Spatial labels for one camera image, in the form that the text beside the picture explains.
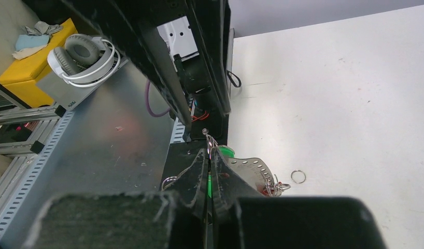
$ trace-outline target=perforated metal rail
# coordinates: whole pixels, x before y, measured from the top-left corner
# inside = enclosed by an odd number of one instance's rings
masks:
[[[189,107],[192,108],[191,115],[194,114],[195,106],[192,104],[193,100],[189,100]],[[185,132],[185,126],[178,120],[178,118],[175,119],[174,127],[172,128],[172,135],[171,135],[171,144],[175,143],[184,143],[183,139],[183,133]]]
[[[72,117],[73,112],[66,112],[66,114],[56,124],[49,138],[46,140],[45,147],[41,153],[38,155],[27,156],[24,161],[21,162],[20,167],[27,166],[27,169],[24,171],[23,176],[19,179],[17,188],[9,190],[11,191],[10,193],[6,193],[10,196],[10,198],[0,212],[0,239],[5,234],[6,229],[9,227],[9,224],[12,222],[27,194],[31,191],[32,186],[46,165],[46,162],[49,160],[50,154],[60,140]]]

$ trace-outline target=headphone ear cushion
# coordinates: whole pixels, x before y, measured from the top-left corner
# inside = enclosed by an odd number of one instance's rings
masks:
[[[99,60],[101,52],[97,45],[86,35],[71,35],[65,40],[68,54],[83,66],[93,65]]]
[[[56,47],[53,50],[53,54],[61,65],[61,68],[68,74],[69,76],[79,74],[81,72],[76,62],[68,55],[67,51],[65,51],[62,47]]]

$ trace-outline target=gray wall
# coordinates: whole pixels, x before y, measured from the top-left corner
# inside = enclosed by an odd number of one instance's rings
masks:
[[[237,37],[371,15],[424,0],[229,0]]]
[[[0,75],[14,61],[15,43],[25,33],[22,27],[33,27],[38,20],[21,0],[0,0]]]

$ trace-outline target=red wire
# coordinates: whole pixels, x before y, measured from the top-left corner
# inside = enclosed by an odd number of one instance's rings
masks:
[[[192,118],[194,118],[192,120],[192,122],[197,121],[197,120],[205,120],[207,117],[209,117],[209,113],[208,112],[204,112],[204,114],[201,115],[201,116],[199,116],[199,117],[192,116]]]

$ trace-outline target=metal plate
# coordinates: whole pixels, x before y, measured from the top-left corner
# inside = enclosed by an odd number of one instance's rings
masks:
[[[194,113],[195,106],[192,105],[192,98],[189,100],[189,106],[191,107],[191,116]],[[171,144],[184,143],[183,133],[185,132],[185,125],[180,122],[178,118],[175,119],[174,127],[171,134]]]
[[[179,54],[180,57],[184,58],[198,52],[188,18],[178,18],[160,26],[159,30],[165,33],[163,36],[166,39],[164,38],[164,40],[170,44],[169,47],[172,56]]]
[[[43,203],[64,192],[120,193],[158,189],[173,121],[151,117],[144,98],[146,78],[127,63],[75,110],[35,185],[1,238],[21,248]],[[167,109],[150,92],[156,112]]]
[[[227,158],[228,166],[252,188],[264,193],[265,180],[272,182],[273,174],[268,166],[259,158]]]

